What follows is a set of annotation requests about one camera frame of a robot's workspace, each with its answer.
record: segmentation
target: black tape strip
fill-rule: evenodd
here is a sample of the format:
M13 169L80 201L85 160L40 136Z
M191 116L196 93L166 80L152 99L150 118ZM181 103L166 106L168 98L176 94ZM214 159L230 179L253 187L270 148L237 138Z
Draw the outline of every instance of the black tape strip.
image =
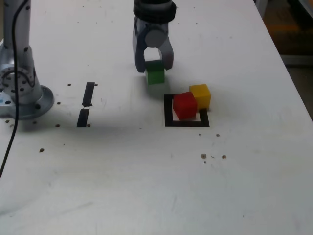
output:
M172 111L172 99L174 95L164 95L164 115L165 115L165 126L173 126L173 111Z
M173 99L174 94L164 95L164 117L166 127L210 127L206 109L199 110L201 121L173 121Z
M199 110L200 120L203 127L210 127L209 117L206 109Z
M87 127L89 109L81 109L77 121L77 127Z
M92 106L91 100L93 95L94 84L95 84L94 82L88 82L86 84L85 94L82 103L84 107Z

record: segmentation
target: table surface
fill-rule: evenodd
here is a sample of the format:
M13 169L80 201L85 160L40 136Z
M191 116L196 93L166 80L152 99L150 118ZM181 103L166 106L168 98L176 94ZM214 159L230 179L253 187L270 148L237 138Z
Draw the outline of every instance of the table surface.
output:
M149 88L134 65L132 0L32 3L39 81L61 104L19 125L0 234L312 231L313 124L253 1L176 0L175 64ZM91 127L76 128L87 82L98 84ZM203 83L210 127L165 127L163 94ZM0 121L2 154L11 124Z

